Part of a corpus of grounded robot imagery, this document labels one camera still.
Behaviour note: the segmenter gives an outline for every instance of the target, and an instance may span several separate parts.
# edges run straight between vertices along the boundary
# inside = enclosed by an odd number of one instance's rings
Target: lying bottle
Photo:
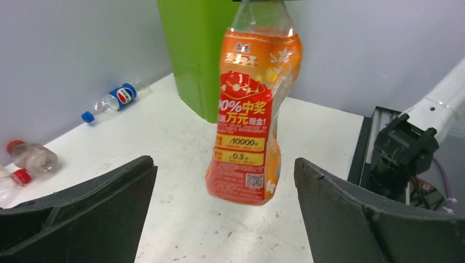
[[[26,169],[33,176],[51,175],[59,169],[56,154],[40,144],[12,141],[7,152],[14,158],[15,166]]]
[[[149,86],[146,84],[138,83],[131,85],[125,83],[121,87],[116,88],[103,96],[95,103],[92,110],[86,111],[82,115],[82,119],[86,123],[96,123],[102,121],[102,113],[108,111],[120,111],[129,106],[137,97],[142,93],[148,92]]]
[[[18,187],[27,185],[31,176],[24,169],[10,173],[0,166],[0,208],[5,208],[14,199]]]

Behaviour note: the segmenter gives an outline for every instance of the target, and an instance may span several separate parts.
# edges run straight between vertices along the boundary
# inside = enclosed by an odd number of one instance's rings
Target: red bottle cap
[[[25,142],[21,141],[21,140],[15,140],[15,141],[11,141],[8,145],[7,145],[7,152],[9,155],[12,155],[12,151],[13,151],[13,147],[15,145],[18,145],[18,144],[25,144]]]
[[[31,176],[25,169],[19,169],[15,171],[12,175],[12,178],[20,186],[27,185],[31,181]]]

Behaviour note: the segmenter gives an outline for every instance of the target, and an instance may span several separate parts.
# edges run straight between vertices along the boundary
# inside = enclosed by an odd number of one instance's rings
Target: blue bottle cap
[[[86,123],[91,123],[95,120],[94,115],[88,111],[86,111],[81,117]]]

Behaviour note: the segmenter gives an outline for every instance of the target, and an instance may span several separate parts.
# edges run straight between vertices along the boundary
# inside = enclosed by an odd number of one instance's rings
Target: crushed bottle
[[[14,158],[15,166],[27,170],[32,176],[52,175],[59,169],[56,154],[40,144],[16,140],[8,144],[7,152]]]
[[[220,55],[218,129],[208,192],[240,204],[273,198],[277,116],[299,75],[302,44],[283,0],[243,0]]]

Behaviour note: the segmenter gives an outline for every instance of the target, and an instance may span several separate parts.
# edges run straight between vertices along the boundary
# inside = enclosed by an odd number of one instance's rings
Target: white cable tie
[[[452,214],[452,215],[453,215],[453,210],[452,210],[452,209],[450,209],[450,208],[447,208],[447,207],[443,207],[443,209],[444,209],[444,210],[446,210],[446,211],[447,211],[447,213],[449,213],[449,214]]]

